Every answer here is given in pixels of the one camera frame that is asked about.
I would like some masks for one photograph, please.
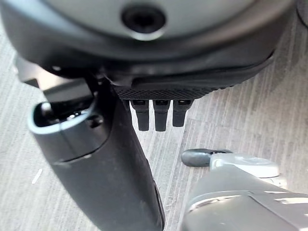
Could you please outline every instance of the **gray floor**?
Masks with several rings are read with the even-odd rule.
[[[197,100],[183,128],[137,132],[160,189],[166,231],[179,229],[188,192],[206,174],[188,168],[188,148],[227,148],[277,161],[290,189],[308,193],[308,32],[296,18],[277,60],[255,78]],[[94,231],[47,165],[26,129],[43,100],[13,72],[14,51],[0,28],[0,231]],[[31,181],[39,169],[37,183]]]

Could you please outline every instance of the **gray plastic housing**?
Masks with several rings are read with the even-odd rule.
[[[303,231],[308,195],[266,183],[236,166],[213,169],[188,200],[182,231]]]

